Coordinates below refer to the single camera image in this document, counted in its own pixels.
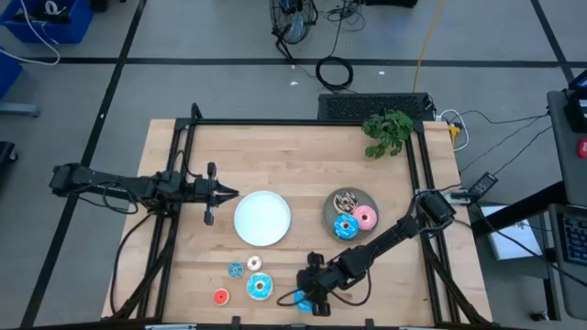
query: toy donut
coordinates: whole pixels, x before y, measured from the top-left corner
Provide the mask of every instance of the toy donut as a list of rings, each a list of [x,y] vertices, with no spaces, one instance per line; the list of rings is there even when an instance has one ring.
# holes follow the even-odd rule
[[[334,208],[340,214],[350,214],[357,207],[357,196],[352,192],[342,191],[334,196]]]
[[[293,301],[299,302],[297,304],[297,309],[300,312],[304,313],[311,313],[312,312],[312,303],[304,299],[305,292],[303,291],[296,291],[293,295]]]
[[[247,293],[250,298],[258,301],[264,301],[273,292],[273,281],[271,277],[265,273],[254,273],[250,275],[247,282]]]
[[[334,222],[334,232],[338,238],[349,240],[359,233],[359,220],[350,214],[341,214]]]
[[[372,230],[377,224],[377,214],[375,213],[375,210],[367,205],[357,207],[352,215],[359,220],[360,230]]]
[[[228,293],[227,289],[218,289],[214,291],[214,303],[217,306],[224,306],[228,303],[230,299],[230,294]]]
[[[228,275],[233,279],[240,279],[244,271],[242,264],[239,262],[233,262],[228,265]]]
[[[263,261],[258,256],[252,256],[249,258],[249,261],[247,261],[247,268],[251,271],[257,271],[260,270],[262,264]]]

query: blue bin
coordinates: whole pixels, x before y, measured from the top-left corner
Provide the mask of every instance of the blue bin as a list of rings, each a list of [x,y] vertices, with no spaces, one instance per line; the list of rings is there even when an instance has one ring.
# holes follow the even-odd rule
[[[55,24],[31,21],[33,28],[42,36],[45,41],[51,43],[51,39],[60,44],[76,44],[82,42],[85,32],[90,26],[94,11],[88,4],[87,0],[56,0],[58,5],[66,5],[70,8],[69,17],[71,22],[69,24]],[[29,14],[33,14],[39,6],[44,8],[45,0],[25,0],[25,6]],[[0,25],[7,27],[12,34],[15,35],[22,42],[42,42],[35,36],[33,31],[28,26],[27,22],[14,21],[15,15],[21,8],[20,0],[12,0],[6,7],[4,13],[0,15]]]
[[[8,92],[21,71],[22,67],[17,60],[9,58],[0,52],[0,99]]]

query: gray floor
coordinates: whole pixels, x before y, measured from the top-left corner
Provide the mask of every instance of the gray floor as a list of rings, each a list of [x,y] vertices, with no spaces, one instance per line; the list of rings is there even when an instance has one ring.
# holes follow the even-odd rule
[[[3,8],[7,0],[0,0]],[[96,14],[81,45],[59,46],[64,57],[115,58],[120,53],[138,0]],[[341,1],[317,1],[329,9]],[[366,27],[341,33],[338,56],[353,59],[415,60],[437,0],[422,0],[413,10],[365,7]],[[587,61],[582,32],[583,0],[540,0],[569,61]],[[149,0],[130,58],[272,59],[266,0]],[[336,26],[324,19],[304,42],[293,47],[298,58],[321,58],[332,47]],[[49,56],[39,45],[23,45],[0,28],[0,45],[21,56]],[[556,57],[530,0],[446,0],[428,60],[555,61]],[[41,107],[39,118],[0,116],[0,140],[17,143],[20,161],[0,192],[0,328],[18,326],[39,275],[64,200],[47,188],[52,166],[79,161],[105,95],[114,65],[25,65],[3,99]],[[305,67],[313,71],[312,66]],[[327,68],[329,75],[344,72]],[[364,93],[408,92],[415,68],[355,66],[352,89]],[[438,109],[476,109],[495,120],[542,115],[546,92],[566,85],[560,68],[425,67],[419,91],[430,93]],[[124,67],[98,142],[92,166],[133,175],[152,118],[188,116],[197,102],[206,117],[316,118],[317,97],[327,91],[298,68],[287,65],[139,65]],[[470,145],[457,153],[469,163],[523,124],[488,125],[468,115]],[[508,140],[462,175],[473,183],[511,159],[538,131],[543,118]],[[516,200],[560,179],[553,136],[539,138],[500,173],[486,199]],[[124,217],[78,204],[37,325],[97,320],[102,311]],[[570,319],[536,324],[527,314],[545,308],[542,283],[493,260],[487,242],[478,242],[483,275],[495,320],[503,325],[567,329],[587,323]]]

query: white paper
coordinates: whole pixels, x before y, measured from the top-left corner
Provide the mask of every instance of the white paper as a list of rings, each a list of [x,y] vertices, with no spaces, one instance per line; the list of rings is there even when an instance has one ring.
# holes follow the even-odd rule
[[[503,209],[504,207],[506,207],[506,205],[484,206],[482,207],[482,212],[483,215],[487,216]],[[502,234],[515,239],[530,251],[538,254],[539,256],[542,255],[542,250],[538,245],[538,241],[536,241],[534,232],[532,231],[532,228],[530,227],[527,219],[524,219],[499,231]],[[519,247],[516,243],[499,235],[498,233],[491,233],[489,235],[489,241],[492,244],[493,253],[498,260],[533,257],[530,253]]]

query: wooden tabletop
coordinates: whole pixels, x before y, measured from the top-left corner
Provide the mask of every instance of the wooden tabletop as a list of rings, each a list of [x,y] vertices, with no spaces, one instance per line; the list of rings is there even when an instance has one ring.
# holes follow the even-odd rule
[[[138,175],[152,175],[165,169],[173,124],[173,120],[151,121]],[[459,183],[446,125],[425,123],[425,128],[436,186]],[[243,324],[364,325],[365,318],[373,318],[376,325],[434,324],[419,238],[406,240],[375,260],[371,268],[371,298],[361,307],[347,306],[330,296],[332,315],[314,317],[298,312],[295,307],[279,307],[275,303],[279,296],[294,289],[295,275],[306,267],[306,255],[310,251],[331,259],[349,247],[333,238],[321,223],[322,206],[331,192],[352,186],[373,197],[380,210],[380,223],[374,236],[395,224],[405,213],[413,196],[405,152],[396,157],[365,159],[364,149],[373,141],[358,126],[198,126],[195,132],[190,170],[205,173],[206,163],[214,161],[218,179],[239,190],[240,197],[215,209],[213,226],[204,224],[203,205],[183,206],[164,322],[228,324],[232,316],[238,315]],[[419,178],[424,182],[417,145],[415,150]],[[292,212],[289,231],[269,247],[248,245],[237,236],[233,225],[240,199],[260,190],[278,193]],[[457,208],[457,211],[459,220],[469,222],[466,209]],[[143,210],[130,215],[124,233],[144,214]],[[137,230],[122,252],[116,281],[117,307],[143,277],[153,223],[150,220]],[[471,230],[453,224],[445,230],[445,236],[455,282],[480,314],[492,319]],[[254,301],[247,295],[250,271],[246,269],[243,278],[238,280],[227,273],[229,263],[245,263],[252,255],[262,258],[262,271],[274,282],[273,295],[264,302]],[[213,303],[213,292],[218,288],[230,292],[226,306],[216,307]],[[445,298],[444,287],[438,288],[440,296]],[[158,280],[151,289],[150,314],[159,289]],[[364,280],[339,294],[357,302],[364,298],[366,291]],[[448,320],[446,301],[441,302],[444,318]],[[110,314],[106,303],[104,315]]]

